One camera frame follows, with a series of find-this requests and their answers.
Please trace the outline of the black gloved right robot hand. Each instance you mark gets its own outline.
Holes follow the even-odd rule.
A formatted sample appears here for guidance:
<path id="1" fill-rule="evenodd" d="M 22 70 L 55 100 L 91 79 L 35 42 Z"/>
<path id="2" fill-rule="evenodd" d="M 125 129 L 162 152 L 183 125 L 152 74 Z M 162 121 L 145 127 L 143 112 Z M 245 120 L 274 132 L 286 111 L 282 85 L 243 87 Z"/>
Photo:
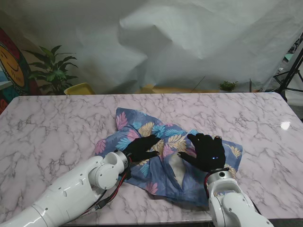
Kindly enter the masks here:
<path id="1" fill-rule="evenodd" d="M 208 173 L 224 168 L 226 157 L 221 137 L 212 138 L 210 135 L 197 133 L 196 135 L 188 134 L 187 138 L 195 147 L 196 157 L 185 152 L 179 152 L 178 156 L 180 158 Z"/>

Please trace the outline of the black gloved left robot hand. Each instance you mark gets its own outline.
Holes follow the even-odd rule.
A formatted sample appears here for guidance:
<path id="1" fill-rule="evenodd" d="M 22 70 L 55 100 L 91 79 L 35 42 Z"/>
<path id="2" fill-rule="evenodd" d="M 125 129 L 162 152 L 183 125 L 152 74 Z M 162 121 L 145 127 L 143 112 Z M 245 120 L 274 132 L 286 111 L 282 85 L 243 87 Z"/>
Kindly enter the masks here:
<path id="1" fill-rule="evenodd" d="M 148 137 L 136 138 L 123 151 L 132 162 L 141 162 L 159 155 L 158 151 L 150 149 L 160 141 L 155 135 Z"/>

